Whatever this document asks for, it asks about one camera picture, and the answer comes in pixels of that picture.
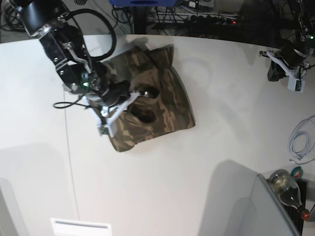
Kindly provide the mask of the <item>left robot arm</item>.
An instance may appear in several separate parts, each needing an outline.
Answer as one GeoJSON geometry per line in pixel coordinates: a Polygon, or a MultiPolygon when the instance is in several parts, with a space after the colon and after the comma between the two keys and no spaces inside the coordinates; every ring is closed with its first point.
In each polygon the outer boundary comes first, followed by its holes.
{"type": "Polygon", "coordinates": [[[277,82],[284,77],[302,81],[306,72],[315,67],[306,61],[315,55],[315,2],[313,0],[289,0],[293,15],[295,41],[284,40],[278,51],[261,52],[271,60],[268,81],[277,82]]]}

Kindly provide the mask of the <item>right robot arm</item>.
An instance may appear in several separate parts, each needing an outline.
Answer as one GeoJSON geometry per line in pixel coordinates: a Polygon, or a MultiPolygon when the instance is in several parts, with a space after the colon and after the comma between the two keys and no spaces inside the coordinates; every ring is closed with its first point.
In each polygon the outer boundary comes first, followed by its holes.
{"type": "Polygon", "coordinates": [[[9,3],[27,34],[39,39],[65,90],[78,96],[74,102],[57,102],[54,108],[79,105],[85,98],[88,101],[85,108],[98,111],[101,123],[108,124],[137,98],[153,99],[159,95],[154,87],[132,90],[128,80],[114,82],[105,77],[107,68],[101,61],[114,53],[117,37],[110,22],[99,12],[86,8],[70,11],[61,0],[11,0],[9,3]],[[78,23],[73,26],[68,23],[80,14],[94,15],[107,26],[112,39],[107,53],[97,57],[90,55],[78,23]]]}

